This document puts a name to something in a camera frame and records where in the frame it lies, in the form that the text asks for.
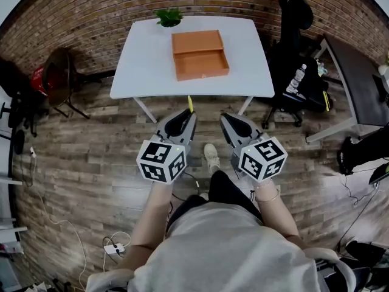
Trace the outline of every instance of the person's arm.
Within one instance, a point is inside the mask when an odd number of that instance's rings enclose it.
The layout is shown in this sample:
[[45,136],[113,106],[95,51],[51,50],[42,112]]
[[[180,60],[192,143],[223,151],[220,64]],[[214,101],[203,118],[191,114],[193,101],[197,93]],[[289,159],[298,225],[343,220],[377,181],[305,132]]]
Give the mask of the person's arm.
[[153,183],[145,208],[131,236],[131,246],[117,269],[135,271],[146,264],[150,255],[160,245],[165,235],[172,191],[173,185]]
[[278,231],[286,240],[301,249],[309,248],[300,238],[296,222],[283,203],[273,181],[270,179],[261,183],[256,182],[254,189],[264,225]]

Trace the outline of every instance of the cardboard box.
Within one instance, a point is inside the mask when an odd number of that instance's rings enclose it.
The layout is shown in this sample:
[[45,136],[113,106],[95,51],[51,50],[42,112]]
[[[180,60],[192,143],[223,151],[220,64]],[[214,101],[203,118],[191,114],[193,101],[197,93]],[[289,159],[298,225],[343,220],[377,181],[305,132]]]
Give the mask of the cardboard box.
[[218,30],[173,33],[171,40],[178,81],[228,75]]

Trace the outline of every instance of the plastic bottle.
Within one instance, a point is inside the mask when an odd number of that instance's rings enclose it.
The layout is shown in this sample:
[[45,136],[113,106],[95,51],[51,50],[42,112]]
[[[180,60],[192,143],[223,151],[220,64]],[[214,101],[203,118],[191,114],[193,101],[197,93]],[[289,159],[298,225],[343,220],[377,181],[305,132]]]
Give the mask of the plastic bottle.
[[305,76],[305,69],[306,69],[306,65],[303,64],[300,69],[296,70],[296,74],[295,74],[294,78],[292,79],[292,81],[290,82],[290,84],[287,86],[286,92],[292,93],[292,94],[298,93],[297,88]]

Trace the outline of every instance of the dark desk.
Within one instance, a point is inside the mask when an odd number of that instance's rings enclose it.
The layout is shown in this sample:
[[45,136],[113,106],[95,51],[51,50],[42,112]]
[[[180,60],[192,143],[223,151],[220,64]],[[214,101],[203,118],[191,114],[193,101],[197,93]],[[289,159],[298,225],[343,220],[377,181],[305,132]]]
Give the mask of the dark desk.
[[318,58],[329,51],[340,79],[345,87],[351,117],[333,127],[308,136],[307,142],[314,142],[357,124],[385,126],[389,122],[389,107],[379,101],[379,91],[373,76],[381,78],[369,58],[358,50],[334,37],[325,35]]

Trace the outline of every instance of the yellow object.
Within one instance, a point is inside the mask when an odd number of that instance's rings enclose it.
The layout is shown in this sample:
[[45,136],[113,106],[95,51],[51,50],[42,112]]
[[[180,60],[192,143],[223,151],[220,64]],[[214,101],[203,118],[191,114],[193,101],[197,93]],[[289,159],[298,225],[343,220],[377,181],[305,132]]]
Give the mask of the yellow object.
[[188,103],[189,103],[189,110],[192,113],[193,112],[193,102],[192,102],[192,99],[190,98],[190,95],[188,95]]
[[327,92],[323,91],[323,95],[324,95],[324,101],[326,102],[326,110],[329,111],[329,102],[328,102]]

